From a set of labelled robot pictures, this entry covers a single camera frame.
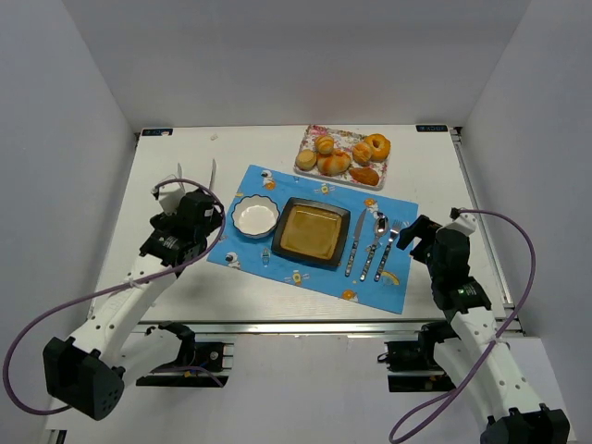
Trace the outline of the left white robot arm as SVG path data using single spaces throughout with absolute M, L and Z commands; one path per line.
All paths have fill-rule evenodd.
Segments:
M 43 349 L 48 393 L 94 420 L 106 418 L 138 379 L 163 365 L 188 366 L 195 355 L 195 335 L 179 322 L 165 321 L 129 340 L 184 266 L 204 256 L 208 236 L 224 225 L 222 205 L 202 190 L 166 198 L 161 206 L 122 289 L 67 339 L 53 338 Z

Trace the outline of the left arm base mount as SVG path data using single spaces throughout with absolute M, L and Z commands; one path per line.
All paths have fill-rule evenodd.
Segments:
M 159 365 L 154 372 L 139 378 L 137 387 L 223 388 L 232 368 L 233 345 L 198 340 L 195 333 L 178 322 L 167 321 L 150 327 L 146 333 L 172 333 L 179 343 L 175 359 Z

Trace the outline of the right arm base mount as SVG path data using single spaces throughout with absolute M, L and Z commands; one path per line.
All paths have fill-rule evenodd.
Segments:
M 447 321 L 423 325 L 416 340 L 393 340 L 376 361 L 388 369 L 391 393 L 448 392 L 455 389 L 448 374 L 436 363 L 434 350 L 445 339 L 457 339 Z

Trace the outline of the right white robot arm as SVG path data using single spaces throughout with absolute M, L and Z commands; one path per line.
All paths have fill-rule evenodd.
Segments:
M 391 442 L 403 442 L 434 421 L 461 394 L 471 402 L 483 443 L 565 443 L 570 423 L 530 386 L 502 339 L 483 287 L 470 275 L 470 235 L 475 210 L 454 208 L 445 226 L 419 216 L 399 234 L 397 246 L 426 265 L 431 291 L 444 320 L 422 327 L 420 349 L 445 371 L 454 388 L 433 399 L 436 410 L 417 427 Z

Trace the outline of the striped croissant roll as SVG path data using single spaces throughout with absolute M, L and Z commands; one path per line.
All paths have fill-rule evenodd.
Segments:
M 314 141 L 316 151 L 322 155 L 332 154 L 334 151 L 334 143 L 334 139 L 329 135 L 319 136 Z

